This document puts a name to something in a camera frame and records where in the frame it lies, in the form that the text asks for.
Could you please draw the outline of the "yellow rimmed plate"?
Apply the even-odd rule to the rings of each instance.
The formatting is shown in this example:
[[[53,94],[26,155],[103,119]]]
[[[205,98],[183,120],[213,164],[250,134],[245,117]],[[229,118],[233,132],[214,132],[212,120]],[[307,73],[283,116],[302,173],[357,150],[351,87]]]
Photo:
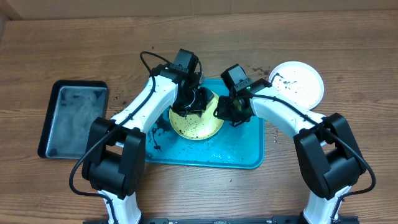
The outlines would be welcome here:
[[[224,121],[213,115],[218,105],[219,96],[213,91],[211,93],[212,97],[201,115],[188,114],[183,117],[169,110],[170,123],[183,138],[203,140],[212,137],[221,129]]]

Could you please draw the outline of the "white plate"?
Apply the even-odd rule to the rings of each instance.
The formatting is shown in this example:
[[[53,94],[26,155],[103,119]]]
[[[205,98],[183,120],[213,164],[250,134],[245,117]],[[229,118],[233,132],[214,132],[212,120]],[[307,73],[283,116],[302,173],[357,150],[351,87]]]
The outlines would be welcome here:
[[[324,83],[320,74],[310,65],[289,61],[276,66],[268,81],[286,98],[312,110],[324,95]]]

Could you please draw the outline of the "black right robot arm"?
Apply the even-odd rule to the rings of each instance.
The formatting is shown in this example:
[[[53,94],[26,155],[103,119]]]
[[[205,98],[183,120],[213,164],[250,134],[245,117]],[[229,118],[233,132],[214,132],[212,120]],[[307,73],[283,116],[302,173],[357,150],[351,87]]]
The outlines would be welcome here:
[[[300,172],[310,189],[307,206],[295,223],[358,223],[338,212],[351,188],[364,174],[365,163],[347,120],[306,110],[281,95],[264,79],[252,81],[236,64],[221,74],[227,96],[221,96],[214,115],[233,126],[256,116],[293,139]]]

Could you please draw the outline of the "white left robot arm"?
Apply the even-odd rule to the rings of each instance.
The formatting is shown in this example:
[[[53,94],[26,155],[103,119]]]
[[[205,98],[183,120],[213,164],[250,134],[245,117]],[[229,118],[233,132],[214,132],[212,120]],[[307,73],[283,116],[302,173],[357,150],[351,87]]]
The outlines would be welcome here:
[[[77,164],[96,190],[92,195],[105,202],[105,223],[141,222],[135,192],[144,173],[147,133],[167,108],[183,117],[206,110],[210,93],[201,87],[199,67],[193,52],[180,49],[173,62],[149,69],[146,86],[127,108],[111,119],[93,121]]]

